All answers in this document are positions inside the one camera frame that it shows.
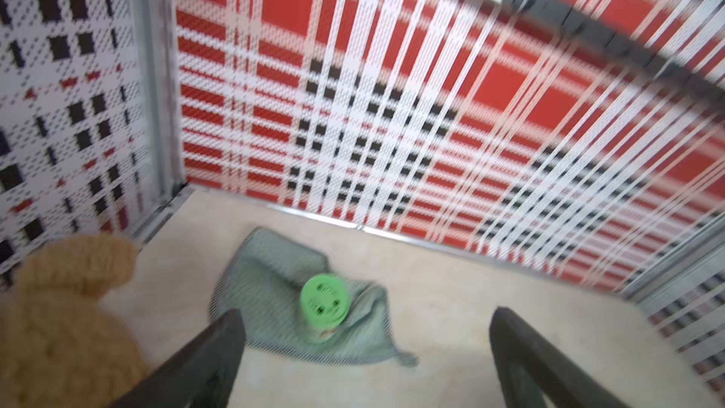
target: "green jar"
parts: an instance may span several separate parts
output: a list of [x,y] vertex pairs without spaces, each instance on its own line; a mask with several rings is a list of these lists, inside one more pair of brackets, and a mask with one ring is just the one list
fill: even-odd
[[350,310],[350,291],[340,277],[313,276],[299,294],[299,329],[311,343],[323,343],[334,337]]

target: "green mesh cloth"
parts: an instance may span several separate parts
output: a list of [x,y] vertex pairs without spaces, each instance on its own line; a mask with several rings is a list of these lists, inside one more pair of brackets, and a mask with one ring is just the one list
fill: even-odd
[[364,365],[395,358],[415,367],[418,358],[395,347],[385,287],[346,280],[349,314],[328,341],[314,344],[298,332],[299,292],[312,276],[334,273],[327,257],[265,228],[255,229],[224,271],[209,307],[211,320],[239,309],[247,345],[303,361]]

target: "beige floor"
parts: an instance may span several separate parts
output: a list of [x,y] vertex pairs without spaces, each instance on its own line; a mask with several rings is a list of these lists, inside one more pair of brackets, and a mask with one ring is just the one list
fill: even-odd
[[150,362],[207,325],[218,277],[259,225],[327,253],[344,276],[386,285],[396,340],[421,365],[326,367],[247,349],[230,406],[503,407],[488,337],[497,306],[513,308],[633,408],[718,406],[632,305],[203,192],[141,252],[133,281],[104,299]]

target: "perforated metal panel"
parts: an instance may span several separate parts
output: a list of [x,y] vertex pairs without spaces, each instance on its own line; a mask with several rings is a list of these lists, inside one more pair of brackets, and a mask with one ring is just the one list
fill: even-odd
[[129,0],[0,0],[0,273],[74,232],[151,212]]
[[[722,0],[566,1],[720,82]],[[483,0],[176,10],[192,182],[615,292],[723,214],[716,117]]]
[[657,331],[725,402],[725,245],[646,298]]

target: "metal corner post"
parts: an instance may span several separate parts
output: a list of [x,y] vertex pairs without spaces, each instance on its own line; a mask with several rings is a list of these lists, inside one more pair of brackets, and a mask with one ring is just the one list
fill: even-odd
[[141,89],[146,98],[147,137],[154,162],[159,206],[186,183],[181,147],[174,0],[131,0],[139,46]]

